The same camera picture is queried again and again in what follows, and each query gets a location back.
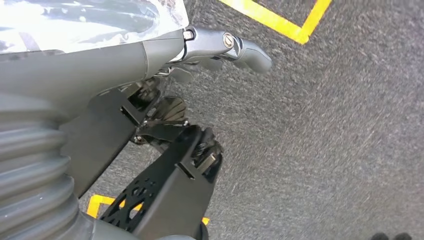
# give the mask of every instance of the yellow floor marking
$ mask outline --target yellow floor marking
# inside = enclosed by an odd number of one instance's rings
[[[108,197],[108,196],[102,196],[94,194],[90,197],[90,201],[88,202],[88,208],[87,208],[87,214],[92,216],[93,218],[97,218],[97,215],[99,214],[99,209],[101,204],[111,205],[115,201],[114,198]],[[122,201],[119,205],[121,208],[125,205],[125,201]],[[142,204],[136,206],[135,210],[140,210],[142,208]],[[210,219],[207,217],[204,217],[201,220],[205,225],[208,225]]]
[[[309,15],[306,18],[302,26],[302,31],[304,31],[308,36],[310,36],[314,29],[317,27],[327,8],[329,7],[332,0],[317,0]]]
[[[219,1],[299,44],[305,44],[309,41],[309,36],[317,27],[332,0],[316,0],[312,11],[302,27],[297,26],[252,0]]]

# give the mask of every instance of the black metal bracket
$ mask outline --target black metal bracket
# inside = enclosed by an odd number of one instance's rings
[[[61,154],[72,159],[66,173],[74,178],[76,196],[80,198],[122,151],[159,96],[139,110],[113,89],[94,97],[80,117],[60,127],[68,136]]]
[[[209,128],[204,131],[197,125],[180,128],[178,137],[122,191],[101,220],[143,240],[199,235],[200,222],[221,168],[221,148]],[[199,149],[205,146],[205,136],[208,142],[216,144]],[[205,158],[213,161],[198,165]],[[142,208],[131,216],[139,204]]]

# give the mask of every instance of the plastic wrap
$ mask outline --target plastic wrap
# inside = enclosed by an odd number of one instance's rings
[[[0,55],[129,44],[188,24],[183,0],[0,0]]]

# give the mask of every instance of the screw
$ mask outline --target screw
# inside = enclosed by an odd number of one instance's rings
[[[134,137],[134,142],[139,143],[142,141],[142,137],[141,136],[135,136]]]
[[[232,47],[234,47],[234,38],[231,33],[224,33],[222,40],[226,48],[231,49]]]
[[[195,34],[190,30],[186,30],[182,32],[182,37],[184,40],[192,40],[195,38]]]

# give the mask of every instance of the shoe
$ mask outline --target shoe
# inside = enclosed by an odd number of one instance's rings
[[[386,234],[379,232],[374,234],[370,240],[389,240],[389,237]]]
[[[393,240],[412,240],[412,237],[408,233],[403,232],[396,235]]]

